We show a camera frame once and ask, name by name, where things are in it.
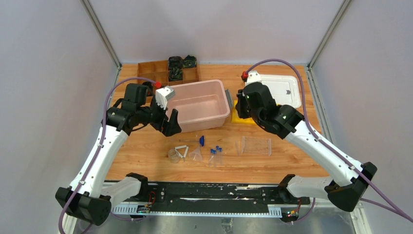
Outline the yellow test tube rack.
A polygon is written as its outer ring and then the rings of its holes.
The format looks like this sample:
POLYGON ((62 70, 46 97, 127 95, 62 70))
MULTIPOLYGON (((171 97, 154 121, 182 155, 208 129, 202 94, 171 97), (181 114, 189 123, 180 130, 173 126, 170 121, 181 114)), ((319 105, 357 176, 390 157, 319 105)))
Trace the yellow test tube rack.
POLYGON ((252 118, 240 118, 238 116, 238 112, 236 110, 236 104, 238 103, 237 100, 233 102, 232 108, 232 115, 231 115, 231 123, 238 123, 238 124, 248 124, 248 125, 255 125, 256 123, 253 121, 252 118))

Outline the pink plastic bin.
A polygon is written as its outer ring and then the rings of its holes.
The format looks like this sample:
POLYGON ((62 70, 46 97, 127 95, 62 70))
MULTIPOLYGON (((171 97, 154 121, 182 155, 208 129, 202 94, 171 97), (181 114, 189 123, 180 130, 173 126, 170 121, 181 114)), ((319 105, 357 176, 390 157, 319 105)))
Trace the pink plastic bin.
POLYGON ((178 111, 183 133, 223 126, 230 106, 222 81, 218 79, 174 85, 175 97, 168 101, 167 116, 178 111))

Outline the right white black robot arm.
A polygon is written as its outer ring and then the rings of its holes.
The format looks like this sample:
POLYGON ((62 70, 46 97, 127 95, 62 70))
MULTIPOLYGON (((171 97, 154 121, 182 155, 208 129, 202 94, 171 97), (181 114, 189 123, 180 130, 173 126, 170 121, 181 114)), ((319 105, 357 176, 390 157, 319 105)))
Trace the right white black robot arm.
POLYGON ((283 203, 296 198, 327 199, 337 208, 351 212, 355 209, 377 167, 346 156, 337 147, 307 126, 306 118, 290 105, 278 105, 266 85, 254 82, 240 89, 236 110, 241 118, 251 117, 268 133, 299 147, 328 173, 327 177, 286 175, 279 184, 278 197, 283 203))

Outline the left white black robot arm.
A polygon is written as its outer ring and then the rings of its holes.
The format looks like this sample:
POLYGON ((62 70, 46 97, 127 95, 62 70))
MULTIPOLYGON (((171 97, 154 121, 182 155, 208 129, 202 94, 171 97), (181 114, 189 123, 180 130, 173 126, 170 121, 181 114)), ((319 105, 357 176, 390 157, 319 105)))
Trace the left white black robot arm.
POLYGON ((123 98, 106 110, 101 128, 85 164, 67 188, 58 188, 56 199, 65 214, 99 226, 110 215, 112 208, 133 197, 144 201, 149 196, 148 178, 129 173, 107 188, 106 175, 115 156, 138 126, 152 126, 170 137, 182 131, 178 124, 178 111, 168 115, 167 104, 175 96, 170 86, 156 84, 150 106, 146 106, 150 88, 144 84, 129 83, 123 98))

